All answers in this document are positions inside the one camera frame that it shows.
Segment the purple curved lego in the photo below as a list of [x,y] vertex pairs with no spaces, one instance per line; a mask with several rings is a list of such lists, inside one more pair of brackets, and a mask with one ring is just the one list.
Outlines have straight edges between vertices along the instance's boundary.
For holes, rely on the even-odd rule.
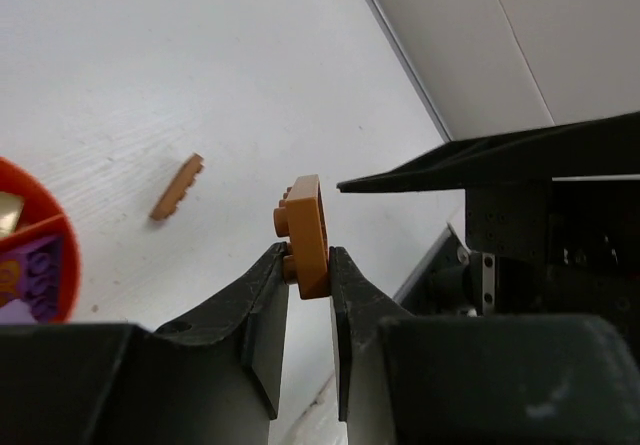
[[32,240],[1,255],[1,319],[47,323],[58,313],[62,243],[58,235]]

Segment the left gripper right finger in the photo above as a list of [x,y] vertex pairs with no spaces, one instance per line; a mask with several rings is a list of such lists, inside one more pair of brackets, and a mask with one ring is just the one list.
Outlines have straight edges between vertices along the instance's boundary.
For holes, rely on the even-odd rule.
[[330,251],[352,444],[635,444],[639,368],[594,315],[418,317]]

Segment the brown long lego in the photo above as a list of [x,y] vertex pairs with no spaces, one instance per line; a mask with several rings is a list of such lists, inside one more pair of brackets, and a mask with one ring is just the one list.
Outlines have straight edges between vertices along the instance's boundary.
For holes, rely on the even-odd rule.
[[151,220],[166,220],[177,211],[197,175],[203,170],[203,161],[201,155],[194,153],[181,165],[151,210],[149,214]]
[[299,176],[286,189],[273,211],[273,222],[276,236],[288,239],[284,281],[298,286],[302,300],[328,297],[329,245],[317,174]]

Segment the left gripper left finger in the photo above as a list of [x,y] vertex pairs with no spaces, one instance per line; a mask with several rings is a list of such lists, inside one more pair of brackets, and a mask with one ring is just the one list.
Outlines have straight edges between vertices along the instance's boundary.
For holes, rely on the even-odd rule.
[[1,330],[5,444],[265,444],[277,417],[283,243],[155,331],[131,323]]

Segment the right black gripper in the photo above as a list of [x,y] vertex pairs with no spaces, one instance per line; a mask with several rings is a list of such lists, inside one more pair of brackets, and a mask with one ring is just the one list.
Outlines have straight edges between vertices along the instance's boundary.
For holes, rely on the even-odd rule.
[[473,308],[481,315],[636,318],[639,182],[518,182],[638,173],[639,114],[634,112],[447,142],[337,188],[342,193],[468,188],[463,237],[446,231],[396,295],[417,315]]

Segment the light green lego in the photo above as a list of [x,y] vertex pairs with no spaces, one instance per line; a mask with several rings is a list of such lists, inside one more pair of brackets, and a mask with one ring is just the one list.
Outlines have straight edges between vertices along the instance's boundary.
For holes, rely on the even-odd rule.
[[15,232],[24,207],[24,199],[8,192],[0,192],[0,237]]

